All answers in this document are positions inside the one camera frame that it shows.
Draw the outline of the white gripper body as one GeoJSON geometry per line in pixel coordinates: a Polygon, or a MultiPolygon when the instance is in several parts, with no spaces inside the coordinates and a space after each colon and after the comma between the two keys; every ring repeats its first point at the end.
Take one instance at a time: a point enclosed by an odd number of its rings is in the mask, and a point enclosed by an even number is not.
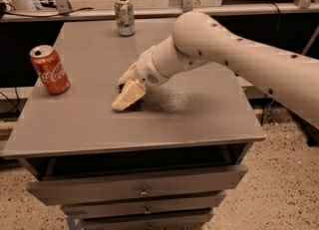
{"type": "Polygon", "coordinates": [[[153,58],[155,47],[144,51],[136,61],[136,74],[147,87],[158,87],[168,81],[168,77],[162,75],[156,67],[153,58]]]}

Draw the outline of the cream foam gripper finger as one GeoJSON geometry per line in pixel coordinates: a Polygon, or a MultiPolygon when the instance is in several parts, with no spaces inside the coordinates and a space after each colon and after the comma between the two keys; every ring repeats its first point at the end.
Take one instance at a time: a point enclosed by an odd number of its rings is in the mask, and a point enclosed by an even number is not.
{"type": "Polygon", "coordinates": [[[146,94],[146,86],[139,80],[128,80],[112,103],[116,111],[124,111],[146,94]]]}
{"type": "Polygon", "coordinates": [[[119,85],[125,85],[128,82],[135,82],[139,79],[136,74],[137,63],[132,63],[132,65],[120,76],[118,80],[119,85]]]}

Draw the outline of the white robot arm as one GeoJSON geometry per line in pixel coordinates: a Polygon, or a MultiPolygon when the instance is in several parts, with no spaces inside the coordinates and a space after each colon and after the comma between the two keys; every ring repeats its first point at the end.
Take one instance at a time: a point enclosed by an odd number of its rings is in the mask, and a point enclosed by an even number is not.
{"type": "Polygon", "coordinates": [[[123,111],[148,88],[210,62],[253,84],[315,127],[319,127],[319,61],[241,38],[206,14],[187,12],[171,35],[148,48],[119,78],[112,107],[123,111]]]}

